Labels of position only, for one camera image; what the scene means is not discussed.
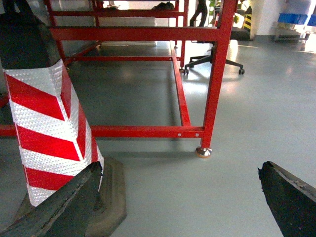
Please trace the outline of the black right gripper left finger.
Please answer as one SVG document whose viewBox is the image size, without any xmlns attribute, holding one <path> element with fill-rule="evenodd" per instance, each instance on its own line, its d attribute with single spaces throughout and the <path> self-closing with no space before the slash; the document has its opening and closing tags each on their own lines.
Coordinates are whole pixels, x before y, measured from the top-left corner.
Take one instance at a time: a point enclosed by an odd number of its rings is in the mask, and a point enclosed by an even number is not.
<svg viewBox="0 0 316 237">
<path fill-rule="evenodd" d="M 3 230 L 2 237 L 83 237 L 102 176 L 93 162 L 40 205 Z"/>
</svg>

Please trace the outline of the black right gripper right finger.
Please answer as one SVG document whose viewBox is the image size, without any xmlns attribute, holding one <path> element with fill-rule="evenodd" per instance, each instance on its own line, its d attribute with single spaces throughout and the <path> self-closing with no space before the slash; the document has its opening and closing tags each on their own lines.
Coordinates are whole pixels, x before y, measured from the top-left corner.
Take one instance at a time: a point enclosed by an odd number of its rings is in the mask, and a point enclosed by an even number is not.
<svg viewBox="0 0 316 237">
<path fill-rule="evenodd" d="M 316 189 L 267 161 L 258 170 L 267 205 L 284 237 L 316 235 Z"/>
</svg>

